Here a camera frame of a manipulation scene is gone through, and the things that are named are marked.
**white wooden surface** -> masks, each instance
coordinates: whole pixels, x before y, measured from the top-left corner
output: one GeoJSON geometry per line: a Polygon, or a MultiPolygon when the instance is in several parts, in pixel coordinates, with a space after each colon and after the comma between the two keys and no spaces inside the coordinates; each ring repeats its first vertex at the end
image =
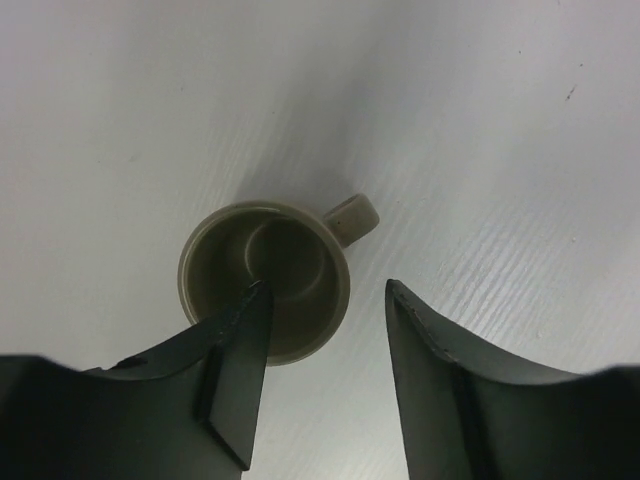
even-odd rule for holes
{"type": "Polygon", "coordinates": [[[191,230],[363,191],[336,337],[269,369],[247,479],[406,479],[403,280],[528,358],[640,361],[640,4],[1,0],[0,351],[109,366],[187,327],[191,230]]]}

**mug handle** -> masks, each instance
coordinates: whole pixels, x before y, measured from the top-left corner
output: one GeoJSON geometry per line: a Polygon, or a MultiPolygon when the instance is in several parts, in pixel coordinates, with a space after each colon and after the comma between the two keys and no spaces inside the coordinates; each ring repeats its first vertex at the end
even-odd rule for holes
{"type": "Polygon", "coordinates": [[[380,217],[367,196],[358,193],[327,212],[324,223],[346,248],[376,228],[380,217]]]}

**olive green cup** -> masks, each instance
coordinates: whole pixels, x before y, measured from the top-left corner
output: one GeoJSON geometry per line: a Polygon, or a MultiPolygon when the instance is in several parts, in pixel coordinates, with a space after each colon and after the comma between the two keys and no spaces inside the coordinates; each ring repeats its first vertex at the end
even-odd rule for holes
{"type": "Polygon", "coordinates": [[[182,251],[182,308],[193,324],[266,280],[274,294],[268,365],[301,360],[333,336],[347,311],[343,249],[378,223],[362,194],[324,216],[261,200],[222,208],[198,225],[182,251]]]}

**coffee mug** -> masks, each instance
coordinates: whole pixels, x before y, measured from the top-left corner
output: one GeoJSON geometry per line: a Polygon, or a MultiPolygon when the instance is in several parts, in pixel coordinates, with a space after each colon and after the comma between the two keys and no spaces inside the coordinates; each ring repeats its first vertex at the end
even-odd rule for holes
{"type": "Polygon", "coordinates": [[[379,221],[363,194],[323,217],[262,200],[222,208],[198,225],[182,251],[182,308],[193,324],[266,280],[274,295],[267,363],[301,360],[327,343],[347,311],[351,287],[343,249],[379,221]]]}

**scratch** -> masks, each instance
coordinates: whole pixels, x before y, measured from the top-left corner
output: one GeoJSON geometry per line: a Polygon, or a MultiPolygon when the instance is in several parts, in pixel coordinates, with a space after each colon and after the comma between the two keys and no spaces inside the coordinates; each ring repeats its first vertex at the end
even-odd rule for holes
{"type": "Polygon", "coordinates": [[[569,100],[571,100],[571,95],[573,95],[573,92],[576,91],[576,87],[578,86],[578,84],[576,83],[573,88],[571,89],[571,91],[569,92],[569,95],[567,95],[567,98],[564,99],[565,102],[568,102],[569,100]]]}

